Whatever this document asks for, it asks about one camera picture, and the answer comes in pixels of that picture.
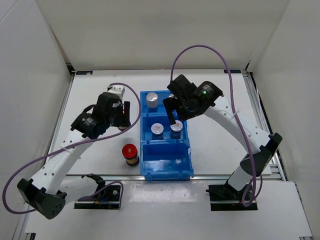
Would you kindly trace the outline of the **white-lid spice jar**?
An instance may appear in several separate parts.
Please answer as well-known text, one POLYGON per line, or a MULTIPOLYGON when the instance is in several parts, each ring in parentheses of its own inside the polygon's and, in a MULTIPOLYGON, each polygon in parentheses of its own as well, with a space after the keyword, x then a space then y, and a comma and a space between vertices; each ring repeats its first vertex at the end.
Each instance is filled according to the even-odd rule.
POLYGON ((164 137, 164 126, 161 123, 154 123, 151 126, 152 140, 162 140, 164 137))
POLYGON ((183 123, 180 120, 176 120, 175 124, 170 125, 169 136, 171 139, 180 139, 183 130, 183 123))

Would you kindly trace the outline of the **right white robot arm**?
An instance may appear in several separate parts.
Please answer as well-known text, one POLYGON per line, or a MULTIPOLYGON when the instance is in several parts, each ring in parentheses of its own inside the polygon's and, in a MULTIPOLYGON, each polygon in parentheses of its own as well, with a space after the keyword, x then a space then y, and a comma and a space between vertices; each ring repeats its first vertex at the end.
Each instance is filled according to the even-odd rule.
POLYGON ((240 113, 233 112, 223 91, 209 81, 196 86, 185 78, 176 79, 167 88, 172 96, 164 99, 163 105, 170 124, 175 122, 173 111, 182 121, 205 115, 220 124, 247 151, 224 188, 227 198, 238 199, 250 180, 264 171, 282 142, 282 136, 277 132, 269 134, 240 113))

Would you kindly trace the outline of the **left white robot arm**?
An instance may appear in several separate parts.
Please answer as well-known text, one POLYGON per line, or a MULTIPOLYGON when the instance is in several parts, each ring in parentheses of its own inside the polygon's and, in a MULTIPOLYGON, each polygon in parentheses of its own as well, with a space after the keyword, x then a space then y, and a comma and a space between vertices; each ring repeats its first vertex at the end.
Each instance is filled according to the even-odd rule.
POLYGON ((119 85, 98 96, 96 104, 86 107, 71 124, 60 153, 52 156, 29 180, 21 179, 17 188, 23 199, 48 220, 55 218, 70 202, 84 198, 104 198, 106 182, 93 173, 63 184, 63 180, 81 155, 109 127, 127 128, 130 103, 123 101, 125 89, 119 85))

